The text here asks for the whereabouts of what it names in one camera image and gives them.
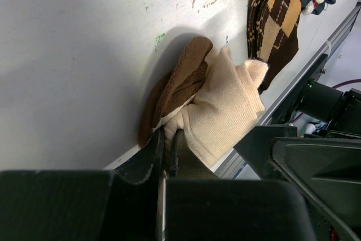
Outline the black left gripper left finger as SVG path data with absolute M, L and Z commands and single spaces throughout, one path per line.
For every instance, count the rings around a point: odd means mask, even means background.
M 1 172 L 2 240 L 161 240 L 164 132 L 111 170 Z

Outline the cream brown striped sock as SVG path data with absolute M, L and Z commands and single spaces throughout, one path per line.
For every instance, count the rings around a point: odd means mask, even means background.
M 138 145 L 163 128 L 170 150 L 178 130 L 208 168 L 246 136 L 265 112 L 258 89 L 268 65 L 248 59 L 233 63 L 228 47 L 217 51 L 210 39 L 195 37 L 173 71 L 151 90 L 138 129 Z

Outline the brown argyle sock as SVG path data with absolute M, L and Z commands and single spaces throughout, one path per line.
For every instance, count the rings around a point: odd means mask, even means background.
M 298 51 L 297 28 L 301 0 L 251 0 L 246 36 L 248 56 L 268 65 L 258 91 L 267 90 L 275 76 Z

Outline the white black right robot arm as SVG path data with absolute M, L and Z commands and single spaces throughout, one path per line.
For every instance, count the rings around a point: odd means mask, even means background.
M 296 87 L 236 152 L 266 180 L 303 194 L 319 240 L 360 239 L 360 91 Z

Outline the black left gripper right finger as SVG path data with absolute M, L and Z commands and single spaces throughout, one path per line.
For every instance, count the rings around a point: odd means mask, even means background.
M 166 240 L 316 240 L 308 208 L 284 181 L 180 178 L 177 130 L 165 193 Z

